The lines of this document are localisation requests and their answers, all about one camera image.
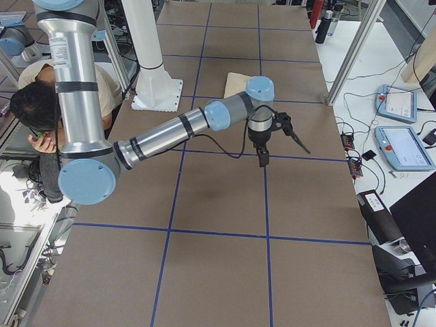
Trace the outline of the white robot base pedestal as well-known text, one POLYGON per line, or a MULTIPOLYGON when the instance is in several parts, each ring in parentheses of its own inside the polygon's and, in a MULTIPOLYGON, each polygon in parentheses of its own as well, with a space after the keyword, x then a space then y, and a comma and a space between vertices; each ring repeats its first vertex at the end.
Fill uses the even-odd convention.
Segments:
POLYGON ((140 66, 132 108, 176 112, 183 81, 164 67, 152 3, 131 0, 122 5, 140 66))

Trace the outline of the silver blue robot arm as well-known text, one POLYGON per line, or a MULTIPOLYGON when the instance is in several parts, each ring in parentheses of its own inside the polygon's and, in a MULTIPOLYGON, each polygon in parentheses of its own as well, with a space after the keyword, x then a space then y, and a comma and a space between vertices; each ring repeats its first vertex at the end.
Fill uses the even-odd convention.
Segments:
POLYGON ((120 140, 108 141, 102 128, 91 45, 102 4, 36 1, 34 7, 38 25, 48 36, 65 131, 57 182, 62 194, 74 202, 93 205, 106 200, 124 172, 206 129, 221 131, 245 122, 251 135, 270 131, 275 86, 270 78, 255 76, 244 91, 177 114, 156 127, 142 118, 117 124, 120 140))

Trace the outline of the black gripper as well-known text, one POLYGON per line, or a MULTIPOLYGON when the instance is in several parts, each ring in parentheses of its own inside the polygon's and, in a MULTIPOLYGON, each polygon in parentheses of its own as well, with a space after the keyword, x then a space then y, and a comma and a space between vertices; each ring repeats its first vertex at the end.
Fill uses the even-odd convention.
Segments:
POLYGON ((269 164, 269 152, 266 144, 270 140, 271 131, 255 131, 248 129, 248 135, 250 141, 253 143, 254 149, 258 153, 259 166, 266 167, 269 164))

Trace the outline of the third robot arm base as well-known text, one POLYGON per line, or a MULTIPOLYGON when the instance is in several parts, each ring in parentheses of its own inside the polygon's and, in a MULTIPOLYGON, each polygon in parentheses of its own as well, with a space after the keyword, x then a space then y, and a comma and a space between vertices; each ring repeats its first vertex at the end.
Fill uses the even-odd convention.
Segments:
POLYGON ((1 49, 19 68, 50 58, 50 47, 38 44, 21 20, 1 22, 1 49))

